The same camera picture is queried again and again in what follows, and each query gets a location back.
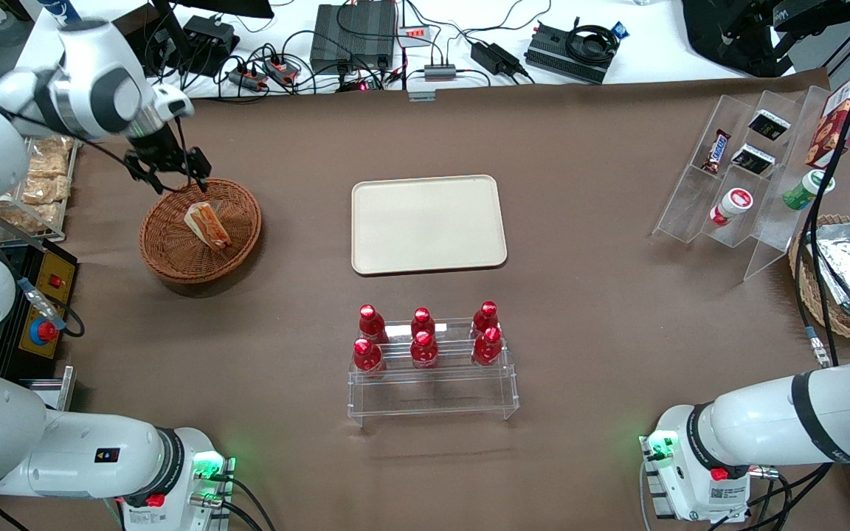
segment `acrylic display rack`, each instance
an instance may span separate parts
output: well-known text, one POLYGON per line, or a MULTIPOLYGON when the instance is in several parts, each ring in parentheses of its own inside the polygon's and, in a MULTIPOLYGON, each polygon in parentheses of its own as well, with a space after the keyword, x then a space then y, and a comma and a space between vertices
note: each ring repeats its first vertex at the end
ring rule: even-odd
POLYGON ((802 212, 787 207, 782 195, 813 169, 804 161, 828 96, 829 91, 815 86, 796 101, 765 91, 756 105, 722 95, 652 234, 661 231, 690 243, 704 233, 729 248, 736 248, 748 238, 755 239, 744 281, 782 258, 789 251, 802 212), (789 130, 775 141, 751 130, 748 125, 758 110, 783 118, 790 123, 789 130), (729 134, 730 140, 714 175, 701 167, 717 140, 717 130, 729 134), (744 143, 773 155, 775 165, 756 175, 731 164, 730 158, 744 143), (751 192, 753 207, 731 219, 728 225, 717 226, 709 212, 731 188, 751 192))
POLYGON ((363 426, 367 417, 498 412, 507 420, 520 407, 513 353, 503 352, 489 367, 472 362, 471 319, 435 322, 438 366, 415 369, 408 322, 387 322, 388 344, 381 344, 385 370, 366 373, 350 363, 348 414, 363 426))

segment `round wicker basket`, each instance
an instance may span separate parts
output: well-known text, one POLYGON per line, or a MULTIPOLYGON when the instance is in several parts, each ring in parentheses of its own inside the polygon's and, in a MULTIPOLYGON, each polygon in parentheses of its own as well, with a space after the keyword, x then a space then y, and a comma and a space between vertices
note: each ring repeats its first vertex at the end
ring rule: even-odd
POLYGON ((139 227, 139 254, 146 266, 166 282, 195 285, 225 276, 245 261, 260 236, 260 206, 236 182, 210 178, 203 194, 185 184, 163 195, 139 227), (225 226, 232 245, 213 251, 182 220, 193 203, 208 201, 225 226))
MULTIPOLYGON (((819 216, 819 225, 833 225, 836 223, 850 223, 850 218, 846 215, 823 214, 819 216)), ((792 269, 793 276, 795 276, 795 257, 799 252, 800 237, 801 233, 797 232, 796 236, 792 239, 792 245, 789 246, 789 269, 792 269)), ((812 261, 803 260, 799 274, 802 300, 806 303, 809 313, 812 313, 812 316, 815 317, 817 322, 822 323, 822 299, 819 296, 819 285, 815 281, 815 270, 812 267, 812 261)), ((839 305, 831 302, 829 303, 829 317, 831 319, 832 332, 850 339, 850 315, 844 313, 839 305)))

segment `plastic container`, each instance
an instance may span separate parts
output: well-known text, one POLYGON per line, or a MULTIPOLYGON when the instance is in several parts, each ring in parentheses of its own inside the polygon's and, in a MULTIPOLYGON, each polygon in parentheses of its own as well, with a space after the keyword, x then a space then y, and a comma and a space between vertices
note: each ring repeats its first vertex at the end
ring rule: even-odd
POLYGON ((731 218, 748 211, 752 205, 752 194, 742 188, 733 188, 711 209, 711 221, 718 226, 728 225, 731 218))
MULTIPOLYGON (((812 199, 819 195, 819 186, 822 185, 822 179, 826 177, 826 172, 823 170, 813 170, 802 176, 802 181, 796 184, 792 190, 785 192, 782 195, 782 202, 786 203, 790 209, 803 209, 809 206, 812 199)), ((829 182, 829 187, 826 188, 826 194, 835 189, 835 178, 829 182)))

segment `red bottle cap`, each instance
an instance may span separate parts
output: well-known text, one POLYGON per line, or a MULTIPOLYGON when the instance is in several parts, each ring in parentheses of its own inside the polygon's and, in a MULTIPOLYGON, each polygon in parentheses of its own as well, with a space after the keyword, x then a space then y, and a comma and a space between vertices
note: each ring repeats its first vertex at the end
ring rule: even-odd
POLYGON ((485 339, 489 343, 497 343, 500 340, 500 329, 495 326, 485 330, 485 339))
POLYGON ((418 343, 422 347, 428 347, 432 343, 432 333, 428 330, 421 330, 421 332, 415 335, 415 343, 418 343))
POLYGON ((429 313, 428 308, 419 308, 415 310, 415 320, 417 322, 426 323, 431 318, 432 314, 429 313))
POLYGON ((166 502, 165 494, 151 494, 146 496, 146 505, 149 507, 162 507, 162 504, 166 502))
POLYGON ((365 337, 360 337, 353 343, 353 351, 360 356, 366 356, 372 352, 372 343, 365 337))
POLYGON ((58 339, 58 329, 53 322, 43 322, 38 325, 38 337, 45 343, 58 339))
POLYGON ((489 300, 488 302, 483 303, 481 305, 481 313, 485 317, 493 317, 497 315, 497 305, 493 302, 493 300, 489 300))
POLYGON ((360 317, 362 319, 373 319, 376 316, 376 309, 372 305, 363 305, 360 308, 360 317))

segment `green light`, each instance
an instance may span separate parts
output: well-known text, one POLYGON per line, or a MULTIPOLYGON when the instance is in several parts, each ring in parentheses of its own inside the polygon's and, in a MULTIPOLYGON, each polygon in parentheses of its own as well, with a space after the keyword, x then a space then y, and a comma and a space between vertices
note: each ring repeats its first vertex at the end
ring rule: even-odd
POLYGON ((677 431, 659 430, 648 436, 648 444, 655 453, 671 457, 677 444, 677 431))
POLYGON ((223 464, 225 464, 225 458, 218 451, 199 451, 193 457, 193 474, 197 477, 209 479, 212 474, 222 471, 223 464))

